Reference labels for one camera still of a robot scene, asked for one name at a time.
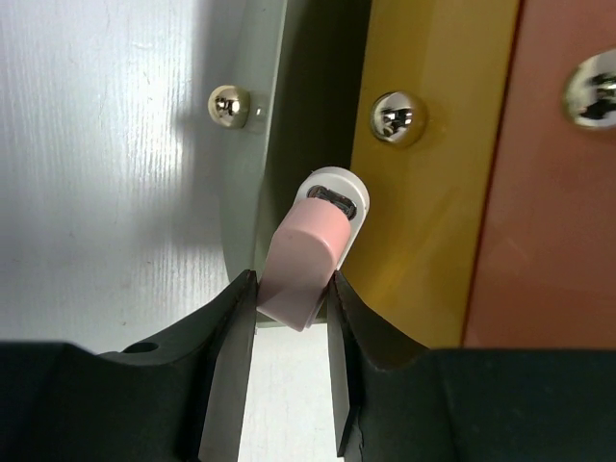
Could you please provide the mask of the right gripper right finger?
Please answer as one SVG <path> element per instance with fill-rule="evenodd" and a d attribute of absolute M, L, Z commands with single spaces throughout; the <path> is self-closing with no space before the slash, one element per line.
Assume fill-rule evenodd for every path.
<path fill-rule="evenodd" d="M 336 452 L 346 461 L 611 461 L 615 355 L 430 349 L 335 272 L 326 289 Z"/>

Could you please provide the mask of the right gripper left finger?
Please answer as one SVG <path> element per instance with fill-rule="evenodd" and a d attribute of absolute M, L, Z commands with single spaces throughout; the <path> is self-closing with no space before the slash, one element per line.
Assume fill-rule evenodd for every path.
<path fill-rule="evenodd" d="M 256 326 L 242 272 L 205 306 L 123 351 L 1 345 L 5 461 L 234 461 Z"/>

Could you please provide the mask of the pink eraser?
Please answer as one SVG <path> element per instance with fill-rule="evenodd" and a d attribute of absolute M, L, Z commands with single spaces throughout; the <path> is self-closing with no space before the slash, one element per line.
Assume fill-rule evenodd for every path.
<path fill-rule="evenodd" d="M 271 238 L 258 312 L 298 332 L 310 327 L 369 210 L 368 189 L 357 175 L 341 167 L 313 171 Z"/>

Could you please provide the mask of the orange drawer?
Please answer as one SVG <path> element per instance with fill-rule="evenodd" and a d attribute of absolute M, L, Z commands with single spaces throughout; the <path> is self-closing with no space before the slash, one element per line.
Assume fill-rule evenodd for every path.
<path fill-rule="evenodd" d="M 523 6 L 464 345 L 615 345 L 611 1 Z"/>

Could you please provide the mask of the yellow drawer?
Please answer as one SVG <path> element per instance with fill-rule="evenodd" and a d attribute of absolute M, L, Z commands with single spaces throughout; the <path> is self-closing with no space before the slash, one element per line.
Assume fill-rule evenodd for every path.
<path fill-rule="evenodd" d="M 427 347 L 461 343 L 519 5 L 376 1 L 351 168 L 371 208 L 343 272 L 363 301 Z M 424 104 L 416 141 L 372 132 L 381 96 Z"/>

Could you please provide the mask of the grey green bottom drawer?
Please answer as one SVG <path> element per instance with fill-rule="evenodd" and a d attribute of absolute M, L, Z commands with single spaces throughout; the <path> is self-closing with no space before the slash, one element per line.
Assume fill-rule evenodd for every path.
<path fill-rule="evenodd" d="M 249 1 L 230 81 L 208 111 L 222 136 L 221 231 L 227 272 L 260 279 L 299 186 L 349 169 L 371 5 Z"/>

